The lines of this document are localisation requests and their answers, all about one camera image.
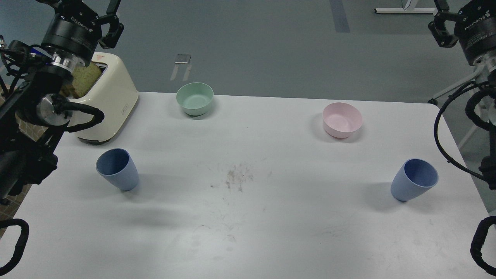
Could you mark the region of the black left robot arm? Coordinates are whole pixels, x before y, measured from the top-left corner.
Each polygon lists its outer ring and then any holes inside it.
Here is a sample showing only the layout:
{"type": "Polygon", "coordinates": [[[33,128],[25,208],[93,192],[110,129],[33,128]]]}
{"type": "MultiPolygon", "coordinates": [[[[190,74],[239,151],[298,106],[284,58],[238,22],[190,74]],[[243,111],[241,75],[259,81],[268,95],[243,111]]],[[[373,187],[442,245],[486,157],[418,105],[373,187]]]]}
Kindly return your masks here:
{"type": "Polygon", "coordinates": [[[87,67],[100,45],[115,48],[124,25],[109,2],[99,15],[81,0],[44,0],[54,17],[39,45],[1,40],[1,62],[14,79],[1,82],[1,203],[25,185],[40,184],[57,169],[54,151],[65,132],[94,127],[104,120],[95,107],[71,102],[60,91],[73,81],[76,67],[87,67]]]}

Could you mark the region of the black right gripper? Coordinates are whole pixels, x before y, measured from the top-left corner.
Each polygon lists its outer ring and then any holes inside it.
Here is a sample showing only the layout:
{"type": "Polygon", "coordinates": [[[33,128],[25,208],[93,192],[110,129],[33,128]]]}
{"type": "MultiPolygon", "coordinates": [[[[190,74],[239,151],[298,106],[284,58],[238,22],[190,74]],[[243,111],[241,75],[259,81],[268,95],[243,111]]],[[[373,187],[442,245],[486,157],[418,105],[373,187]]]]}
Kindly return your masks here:
{"type": "Polygon", "coordinates": [[[461,7],[461,14],[448,12],[450,7],[446,0],[434,0],[434,4],[438,12],[428,24],[428,29],[439,47],[451,48],[459,41],[470,66],[478,64],[484,55],[495,51],[495,0],[472,0],[461,7]],[[460,15],[465,20],[458,22],[460,15]],[[455,22],[454,35],[447,30],[446,21],[455,22]]]}

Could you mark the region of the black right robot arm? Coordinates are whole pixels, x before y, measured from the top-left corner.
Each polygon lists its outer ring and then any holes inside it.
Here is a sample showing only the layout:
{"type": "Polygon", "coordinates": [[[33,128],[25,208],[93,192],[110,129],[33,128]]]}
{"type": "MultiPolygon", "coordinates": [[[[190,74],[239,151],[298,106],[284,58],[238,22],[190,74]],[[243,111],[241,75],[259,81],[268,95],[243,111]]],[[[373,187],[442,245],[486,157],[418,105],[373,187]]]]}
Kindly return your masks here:
{"type": "Polygon", "coordinates": [[[459,43],[468,64],[476,67],[476,72],[483,74],[482,78],[469,77],[451,90],[451,95],[436,116],[434,140],[448,163],[484,181],[489,189],[494,190],[496,183],[495,1],[470,0],[457,12],[450,12],[446,0],[436,0],[434,4],[437,11],[428,27],[438,46],[451,48],[459,43]],[[444,150],[439,141],[439,122],[442,114],[455,99],[470,90],[474,90],[474,93],[466,103],[465,114],[474,126],[489,133],[489,154],[482,159],[479,173],[462,166],[444,150]]]}

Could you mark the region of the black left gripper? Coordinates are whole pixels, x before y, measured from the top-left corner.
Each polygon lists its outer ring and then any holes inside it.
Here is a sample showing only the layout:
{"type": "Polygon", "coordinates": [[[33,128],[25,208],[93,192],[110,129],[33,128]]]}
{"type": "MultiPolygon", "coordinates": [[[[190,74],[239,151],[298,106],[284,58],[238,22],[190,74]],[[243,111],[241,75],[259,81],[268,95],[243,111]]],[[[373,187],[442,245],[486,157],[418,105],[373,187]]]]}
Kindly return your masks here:
{"type": "Polygon", "coordinates": [[[42,0],[41,3],[54,9],[54,17],[48,26],[41,46],[49,53],[61,50],[90,62],[99,41],[103,49],[116,47],[124,25],[117,16],[121,0],[110,0],[107,15],[98,19],[98,24],[109,25],[102,37],[102,29],[93,21],[98,15],[81,0],[42,0]]]}

